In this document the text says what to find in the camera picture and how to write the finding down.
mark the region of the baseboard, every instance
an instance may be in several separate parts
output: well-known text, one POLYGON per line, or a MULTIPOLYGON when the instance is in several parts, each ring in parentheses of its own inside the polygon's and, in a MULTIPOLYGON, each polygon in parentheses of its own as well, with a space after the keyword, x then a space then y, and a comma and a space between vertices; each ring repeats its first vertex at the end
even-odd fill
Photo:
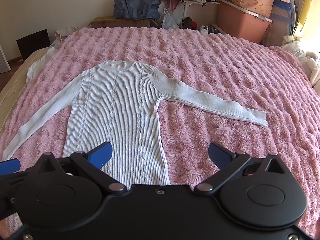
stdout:
POLYGON ((13 58, 13 59, 10 59, 10 60, 8 60, 8 64, 10 65, 10 64, 13 64, 13 63, 17 63, 17 62, 19 62, 19 60, 21 60, 21 59, 22 59, 21 56, 20 56, 20 57, 13 58))

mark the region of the pink blanket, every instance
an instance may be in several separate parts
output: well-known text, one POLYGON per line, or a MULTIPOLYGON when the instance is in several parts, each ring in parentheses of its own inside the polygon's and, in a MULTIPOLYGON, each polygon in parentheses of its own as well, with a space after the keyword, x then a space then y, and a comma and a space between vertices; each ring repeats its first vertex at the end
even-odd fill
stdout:
MULTIPOLYGON (((18 128, 79 73, 105 59, 126 57, 154 65, 198 90, 267 112, 269 129, 162 101, 161 138, 172 183, 194 186, 218 170, 207 155, 210 141, 254 157, 277 152, 308 198, 300 227, 315 234, 320 214, 320 98, 300 63, 279 47, 192 30, 84 28, 68 37, 27 85, 0 138, 0 156, 18 128)), ((43 152, 61 156, 69 113, 68 108, 57 113, 15 153, 23 169, 43 152)), ((16 227, 16 218, 11 218, 7 228, 16 227)))

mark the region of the white wall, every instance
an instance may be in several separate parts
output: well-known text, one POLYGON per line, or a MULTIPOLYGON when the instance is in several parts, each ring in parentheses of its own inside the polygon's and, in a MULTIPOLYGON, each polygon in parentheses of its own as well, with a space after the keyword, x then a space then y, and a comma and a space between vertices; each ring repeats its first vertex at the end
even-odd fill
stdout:
MULTIPOLYGON (((0 4, 0 44, 8 60, 20 56, 17 39, 47 29, 53 41, 59 27, 85 27, 95 17, 112 15, 114 5, 113 0, 0 0, 0 4)), ((215 22, 217 13, 216 4, 194 4, 187 16, 200 26, 215 22)), ((173 17, 181 22, 182 14, 180 4, 173 17)))

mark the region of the wooden floor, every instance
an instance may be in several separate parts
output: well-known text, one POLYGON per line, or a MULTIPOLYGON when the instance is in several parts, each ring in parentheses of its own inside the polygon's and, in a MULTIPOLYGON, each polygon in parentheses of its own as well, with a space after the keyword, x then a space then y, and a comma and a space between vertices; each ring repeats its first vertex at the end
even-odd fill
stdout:
POLYGON ((11 70, 0 74, 0 92, 5 87, 5 85, 8 83, 10 78, 12 78, 13 74, 17 71, 17 69, 22 65, 22 63, 23 63, 23 61, 22 62, 16 61, 14 63, 11 63, 11 64, 9 64, 11 70))

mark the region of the silver bolt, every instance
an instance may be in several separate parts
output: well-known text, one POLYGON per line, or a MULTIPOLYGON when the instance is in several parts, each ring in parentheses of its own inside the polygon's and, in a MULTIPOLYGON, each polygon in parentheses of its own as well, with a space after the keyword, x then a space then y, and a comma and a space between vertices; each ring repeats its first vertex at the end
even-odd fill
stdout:
POLYGON ((112 191, 121 191, 124 190, 124 185, 121 183, 112 183, 109 185, 109 189, 112 191))
POLYGON ((23 240, 33 240, 33 236, 32 235, 29 235, 29 234, 26 234, 22 237, 23 240))
POLYGON ((211 191, 213 189, 212 185, 209 183, 201 183, 197 186, 197 189, 200 191, 211 191))
POLYGON ((163 189, 157 190, 158 195, 163 195, 164 193, 165 193, 165 191, 163 189))
POLYGON ((298 239, 299 239, 299 237, 295 234, 291 234, 288 236, 288 240, 298 240, 298 239))

